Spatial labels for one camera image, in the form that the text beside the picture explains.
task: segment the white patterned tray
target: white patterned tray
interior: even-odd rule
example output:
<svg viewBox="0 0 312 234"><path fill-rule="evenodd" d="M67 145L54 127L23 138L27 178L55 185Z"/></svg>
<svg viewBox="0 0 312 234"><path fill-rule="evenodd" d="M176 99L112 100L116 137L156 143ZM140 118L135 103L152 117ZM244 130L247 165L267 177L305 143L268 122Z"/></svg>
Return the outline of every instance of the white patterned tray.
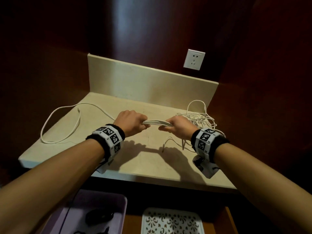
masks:
<svg viewBox="0 0 312 234"><path fill-rule="evenodd" d="M200 217L193 212L147 208L142 216L141 234L204 234Z"/></svg>

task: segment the electrical socket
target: electrical socket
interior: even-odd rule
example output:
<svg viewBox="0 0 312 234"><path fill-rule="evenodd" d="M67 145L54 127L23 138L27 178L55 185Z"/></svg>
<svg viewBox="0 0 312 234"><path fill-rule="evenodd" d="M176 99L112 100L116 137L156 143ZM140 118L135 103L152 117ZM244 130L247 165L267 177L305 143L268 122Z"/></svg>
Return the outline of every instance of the electrical socket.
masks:
<svg viewBox="0 0 312 234"><path fill-rule="evenodd" d="M204 56L204 52L189 49L183 67L200 70L202 61L204 60Z"/></svg>

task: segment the forearm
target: forearm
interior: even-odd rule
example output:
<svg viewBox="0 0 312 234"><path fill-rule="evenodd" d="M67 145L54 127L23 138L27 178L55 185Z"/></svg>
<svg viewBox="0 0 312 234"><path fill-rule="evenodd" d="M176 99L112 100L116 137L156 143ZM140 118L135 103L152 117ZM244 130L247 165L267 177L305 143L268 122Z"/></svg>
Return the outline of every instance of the forearm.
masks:
<svg viewBox="0 0 312 234"><path fill-rule="evenodd" d="M83 184L103 156L100 144L88 139L6 185L0 190L0 233L29 233L46 213Z"/></svg>
<svg viewBox="0 0 312 234"><path fill-rule="evenodd" d="M245 151L220 145L214 160L237 189L280 228L312 233L312 196Z"/></svg>

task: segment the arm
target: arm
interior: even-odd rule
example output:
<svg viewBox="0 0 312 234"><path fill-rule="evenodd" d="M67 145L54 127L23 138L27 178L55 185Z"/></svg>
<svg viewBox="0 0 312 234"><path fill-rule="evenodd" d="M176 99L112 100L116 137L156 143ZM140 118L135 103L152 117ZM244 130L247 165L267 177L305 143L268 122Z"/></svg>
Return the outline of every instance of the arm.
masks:
<svg viewBox="0 0 312 234"><path fill-rule="evenodd" d="M121 112L114 124L126 137L146 129L147 117ZM101 145L83 141L36 166L0 190L0 233L30 233L66 196L78 189L104 157Z"/></svg>
<svg viewBox="0 0 312 234"><path fill-rule="evenodd" d="M198 129L184 117L159 127L191 140ZM236 188L284 232L312 233L312 195L255 157L231 144L220 145L214 161Z"/></svg>

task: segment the black cable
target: black cable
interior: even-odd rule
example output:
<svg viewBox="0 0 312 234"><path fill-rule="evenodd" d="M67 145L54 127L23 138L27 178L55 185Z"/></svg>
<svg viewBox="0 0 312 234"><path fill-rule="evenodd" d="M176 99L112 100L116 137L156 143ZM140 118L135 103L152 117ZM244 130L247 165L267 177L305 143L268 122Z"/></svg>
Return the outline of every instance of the black cable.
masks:
<svg viewBox="0 0 312 234"><path fill-rule="evenodd" d="M71 209L71 207L72 207L72 205L73 205L73 203L74 203L74 200L75 200L75 198L76 198L76 196L77 196L77 194L78 194L79 191L80 191L80 188L78 189L78 191L77 191L76 194L74 195L74 197L73 197L73 199L72 199L72 202L71 202L71 204L69 205L69 207L68 207L68 209L67 209L67 212L66 212L66 214L65 214L65 217L64 217L64 219L63 219L63 222L62 222L62 225L61 225L61 227L60 227L60 231L59 231L58 234L60 234L61 231L62 231L62 228L63 228L63 226L64 226L64 223L65 223L66 217L67 217L67 215L68 215L68 212L69 212L69 210Z"/></svg>

